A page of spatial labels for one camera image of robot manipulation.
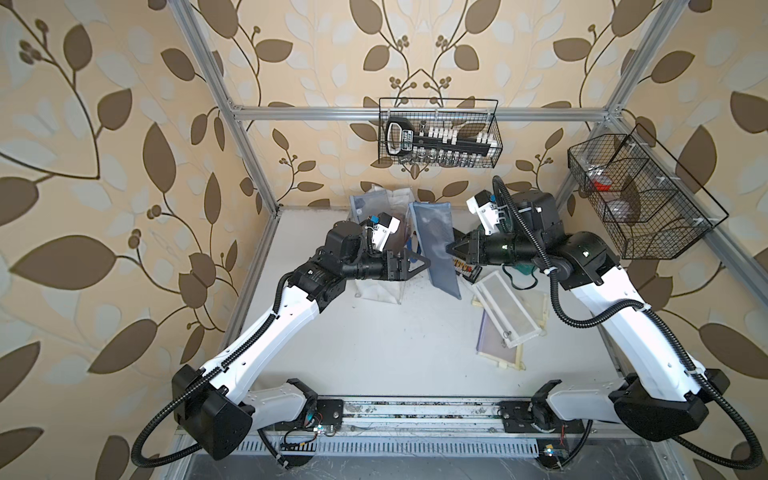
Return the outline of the grey blue mesh pouch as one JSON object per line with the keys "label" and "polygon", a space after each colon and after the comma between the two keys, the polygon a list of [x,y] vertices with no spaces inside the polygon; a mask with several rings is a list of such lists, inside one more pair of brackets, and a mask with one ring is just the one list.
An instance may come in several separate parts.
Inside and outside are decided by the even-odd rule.
{"label": "grey blue mesh pouch", "polygon": [[422,255],[430,260],[428,272],[432,285],[460,300],[453,256],[447,251],[454,241],[451,205],[413,202],[409,208]]}

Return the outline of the white mesh pencil pouch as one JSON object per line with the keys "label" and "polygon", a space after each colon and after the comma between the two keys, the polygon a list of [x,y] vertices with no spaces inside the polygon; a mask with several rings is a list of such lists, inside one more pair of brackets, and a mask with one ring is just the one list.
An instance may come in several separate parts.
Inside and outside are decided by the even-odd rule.
{"label": "white mesh pencil pouch", "polygon": [[519,293],[499,272],[492,272],[471,286],[484,311],[508,347],[521,345],[545,333],[523,307]]}

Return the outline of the purple pouch cream edge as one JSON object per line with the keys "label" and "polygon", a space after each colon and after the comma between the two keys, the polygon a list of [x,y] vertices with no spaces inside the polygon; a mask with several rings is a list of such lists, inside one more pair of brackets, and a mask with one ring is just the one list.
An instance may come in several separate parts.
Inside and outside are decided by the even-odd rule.
{"label": "purple pouch cream edge", "polygon": [[525,371],[523,352],[522,345],[508,347],[493,325],[489,315],[483,312],[476,344],[476,353],[495,362],[501,369]]}

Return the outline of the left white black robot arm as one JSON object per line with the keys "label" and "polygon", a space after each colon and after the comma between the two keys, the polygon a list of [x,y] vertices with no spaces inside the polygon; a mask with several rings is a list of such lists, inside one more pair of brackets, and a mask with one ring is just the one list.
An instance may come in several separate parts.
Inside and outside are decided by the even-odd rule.
{"label": "left white black robot arm", "polygon": [[[252,385],[287,342],[345,291],[348,281],[406,282],[429,268],[428,258],[407,248],[387,249],[389,236],[398,228],[398,220],[385,214],[360,224],[335,223],[313,256],[280,277],[271,308],[255,324],[200,368],[185,366],[174,375],[172,399],[138,434],[132,463],[156,468],[199,450],[221,460],[254,428],[304,424],[313,416],[317,398],[305,383],[290,379],[257,393]],[[145,443],[167,417],[173,417],[194,444],[162,457],[145,456]]]}

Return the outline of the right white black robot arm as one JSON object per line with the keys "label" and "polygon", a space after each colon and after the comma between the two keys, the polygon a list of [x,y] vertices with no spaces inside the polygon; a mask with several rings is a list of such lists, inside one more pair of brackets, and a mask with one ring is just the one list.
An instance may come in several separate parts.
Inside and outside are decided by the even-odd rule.
{"label": "right white black robot arm", "polygon": [[[689,355],[599,235],[566,233],[551,194],[511,194],[499,176],[491,190],[471,197],[467,206],[481,225],[449,244],[450,254],[470,265],[535,267],[549,281],[555,315],[572,328],[603,327],[633,368],[630,375],[605,385],[547,382],[530,400],[534,427],[551,431],[574,420],[620,423],[645,440],[673,440],[734,470],[763,463],[757,435],[724,397],[730,385],[725,373],[707,369]],[[722,457],[684,439],[706,419],[710,402],[741,431],[748,446],[745,458]]]}

